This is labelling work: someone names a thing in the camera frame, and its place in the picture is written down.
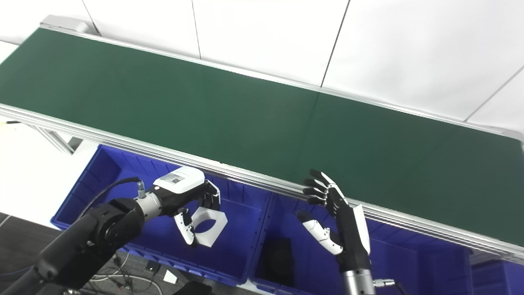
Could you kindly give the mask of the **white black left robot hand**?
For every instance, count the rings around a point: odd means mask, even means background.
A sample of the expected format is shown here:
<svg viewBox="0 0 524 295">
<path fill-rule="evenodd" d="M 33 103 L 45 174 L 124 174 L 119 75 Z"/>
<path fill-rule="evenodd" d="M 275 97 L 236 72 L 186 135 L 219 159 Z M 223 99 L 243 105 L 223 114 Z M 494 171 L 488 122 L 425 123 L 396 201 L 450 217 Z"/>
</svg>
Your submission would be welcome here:
<svg viewBox="0 0 524 295">
<path fill-rule="evenodd" d="M 195 247 L 199 239 L 195 233 L 195 222 L 209 211 L 218 212 L 221 207 L 221 192 L 199 169 L 182 166 L 153 182 L 147 196 L 155 204 L 155 212 L 144 215 L 151 219 L 169 216 L 174 219 L 178 231 L 189 246 Z"/>
</svg>

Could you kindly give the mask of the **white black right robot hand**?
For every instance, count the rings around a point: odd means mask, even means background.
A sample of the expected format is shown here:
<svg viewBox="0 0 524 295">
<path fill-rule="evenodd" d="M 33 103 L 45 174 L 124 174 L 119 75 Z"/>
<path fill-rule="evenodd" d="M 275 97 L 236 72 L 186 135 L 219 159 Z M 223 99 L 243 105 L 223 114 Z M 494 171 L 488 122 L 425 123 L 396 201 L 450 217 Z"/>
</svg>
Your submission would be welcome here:
<svg viewBox="0 0 524 295">
<path fill-rule="evenodd" d="M 307 203 L 324 207 L 334 218 L 337 231 L 331 231 L 305 209 L 296 211 L 296 217 L 316 241 L 335 256 L 340 273 L 362 274 L 370 270 L 369 232 L 362 206 L 351 206 L 337 183 L 324 172 L 310 169 L 309 173 L 312 177 L 305 179 L 303 189 Z"/>
</svg>

